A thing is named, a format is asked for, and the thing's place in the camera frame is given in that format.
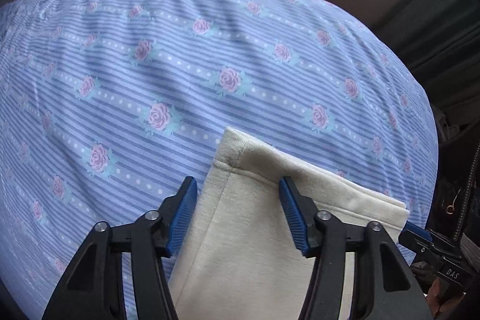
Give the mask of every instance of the dark curtain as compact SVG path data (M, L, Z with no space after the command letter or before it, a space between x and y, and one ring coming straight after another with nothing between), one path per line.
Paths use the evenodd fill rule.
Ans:
M431 103L463 123L480 114L479 0L402 0L373 31Z

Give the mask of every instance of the bed sheet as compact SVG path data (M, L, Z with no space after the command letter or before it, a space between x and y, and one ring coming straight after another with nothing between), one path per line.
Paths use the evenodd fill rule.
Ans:
M186 175L201 188L225 126L424 226L433 119L395 54L324 0L18 0L0 9L0 277L40 319L95 222L134 221Z

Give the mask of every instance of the blue gripper pad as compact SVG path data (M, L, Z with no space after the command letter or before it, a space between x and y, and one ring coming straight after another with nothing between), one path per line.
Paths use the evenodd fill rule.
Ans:
M303 256L306 256L307 252L310 250L307 238L307 224L302 217L295 196L292 194L292 190L285 179L280 180L280 183L278 184L278 192L286 221L289 223L290 233L292 234L295 248L301 251Z
M169 240L165 246L167 252L170 253L170 256L177 254L180 251L180 247L182 247L183 238L185 237L188 226L190 225L191 216L194 213L196 203L197 182L192 178L185 191L185 194L179 201L177 211L170 224Z
M429 242L433 241L430 235L430 232L421 229L419 226L416 226L414 223L407 221L402 231L411 231L414 234L420 236L421 238L428 240Z

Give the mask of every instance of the silver bolt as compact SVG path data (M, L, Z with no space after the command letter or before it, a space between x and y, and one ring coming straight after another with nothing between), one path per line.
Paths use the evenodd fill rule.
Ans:
M106 222L104 222L104 221L95 224L95 230L96 230L97 232L106 231L106 230L107 230L106 227L107 227L107 224L106 224Z
M318 217L320 220L328 221L329 219L332 218L332 215L331 215L328 211L319 211L319 212L317 213L317 217Z
M158 218L159 214L157 211L148 211L145 213L145 218L147 220L156 220Z
M378 221L372 221L370 223L370 228L378 232L382 230L382 225Z

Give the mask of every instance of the metal screw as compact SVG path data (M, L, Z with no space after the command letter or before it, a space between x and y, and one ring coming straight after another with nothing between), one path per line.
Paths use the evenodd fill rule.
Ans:
M378 221L372 221L370 223L370 228L378 232L382 230L382 225Z
M148 211L145 213L145 218L147 220L156 220L158 218L159 214L157 211Z
M107 224L106 224L105 221L102 221L102 222L100 222L100 223L95 224L95 230L96 230L97 232L106 231L106 230L107 230L106 227L107 227Z
M329 219L332 218L332 215L331 215L328 211L319 211L319 212L317 213L317 217L318 217L320 220L328 221Z

